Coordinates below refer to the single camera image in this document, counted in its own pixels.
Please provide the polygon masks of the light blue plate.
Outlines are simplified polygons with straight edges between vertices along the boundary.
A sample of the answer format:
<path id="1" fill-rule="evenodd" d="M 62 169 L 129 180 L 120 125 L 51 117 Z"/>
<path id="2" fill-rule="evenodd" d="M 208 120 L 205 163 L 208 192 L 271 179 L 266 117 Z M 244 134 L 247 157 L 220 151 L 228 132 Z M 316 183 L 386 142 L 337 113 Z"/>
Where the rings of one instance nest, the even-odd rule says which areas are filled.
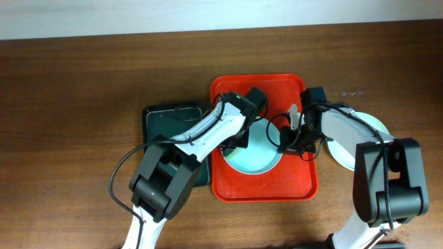
<path id="1" fill-rule="evenodd" d="M 280 162 L 282 153 L 268 138 L 275 144 L 279 143 L 278 128 L 266 119 L 254 122 L 249 129 L 248 147 L 238 147 L 239 152 L 235 156 L 224 160 L 242 174 L 258 175 L 270 171 Z"/>

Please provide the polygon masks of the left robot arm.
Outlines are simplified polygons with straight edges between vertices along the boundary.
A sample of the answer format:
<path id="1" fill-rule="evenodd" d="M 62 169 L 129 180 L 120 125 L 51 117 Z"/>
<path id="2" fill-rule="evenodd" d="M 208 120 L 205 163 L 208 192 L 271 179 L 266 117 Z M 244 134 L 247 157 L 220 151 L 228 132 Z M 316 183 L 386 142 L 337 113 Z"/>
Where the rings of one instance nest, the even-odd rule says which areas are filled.
<path id="1" fill-rule="evenodd" d="M 143 150 L 140 165 L 129 182 L 132 207 L 112 199 L 132 215 L 124 248 L 154 248 L 166 221 L 188 200 L 202 162 L 222 149 L 246 148 L 249 127 L 267 106 L 266 93 L 253 87 L 246 95 L 234 91 L 215 97 L 211 113 L 183 133 L 159 135 L 128 152 L 127 160 Z"/>

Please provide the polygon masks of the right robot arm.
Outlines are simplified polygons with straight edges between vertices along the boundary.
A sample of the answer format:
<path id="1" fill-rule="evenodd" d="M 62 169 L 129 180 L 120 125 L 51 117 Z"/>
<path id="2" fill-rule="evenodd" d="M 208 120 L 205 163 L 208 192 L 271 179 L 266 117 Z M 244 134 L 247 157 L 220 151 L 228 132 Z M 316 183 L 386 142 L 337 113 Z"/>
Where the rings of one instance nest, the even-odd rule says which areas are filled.
<path id="1" fill-rule="evenodd" d="M 426 214 L 429 197 L 422 151 L 413 138 L 379 131 L 344 102 L 331 103 L 321 87 L 300 94 L 301 111 L 286 114 L 278 151 L 317 154 L 335 141 L 354 157 L 354 213 L 326 239 L 325 248 L 373 248 L 388 233 Z"/>

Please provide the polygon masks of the green yellow sponge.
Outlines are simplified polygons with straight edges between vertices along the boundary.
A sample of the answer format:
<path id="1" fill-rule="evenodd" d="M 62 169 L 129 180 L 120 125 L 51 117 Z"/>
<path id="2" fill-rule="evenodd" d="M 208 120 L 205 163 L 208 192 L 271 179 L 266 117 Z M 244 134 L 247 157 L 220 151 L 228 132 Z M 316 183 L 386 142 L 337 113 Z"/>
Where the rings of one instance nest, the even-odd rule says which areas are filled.
<path id="1" fill-rule="evenodd" d="M 228 159 L 232 158 L 233 156 L 235 156 L 239 152 L 239 149 L 236 147 L 233 147 L 233 148 L 229 147 L 229 148 L 222 149 L 221 152 L 222 152 L 223 157 L 226 160 L 228 160 Z"/>

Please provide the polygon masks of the light green plate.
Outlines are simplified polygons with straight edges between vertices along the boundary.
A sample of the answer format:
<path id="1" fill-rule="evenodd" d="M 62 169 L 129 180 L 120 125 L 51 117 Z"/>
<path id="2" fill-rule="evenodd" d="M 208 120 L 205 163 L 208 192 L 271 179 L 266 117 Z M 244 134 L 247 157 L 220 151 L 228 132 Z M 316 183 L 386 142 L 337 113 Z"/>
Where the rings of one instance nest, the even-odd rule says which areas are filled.
<path id="1" fill-rule="evenodd" d="M 360 122 L 350 119 L 338 111 L 332 111 L 334 114 L 326 114 L 325 125 L 326 136 L 332 141 L 327 142 L 330 154 L 336 162 L 344 168 L 354 171 L 356 145 L 365 142 L 379 143 L 374 134 Z M 352 116 L 364 121 L 374 130 L 378 131 L 384 142 L 393 140 L 393 136 L 386 126 L 376 117 L 363 112 L 350 112 Z"/>

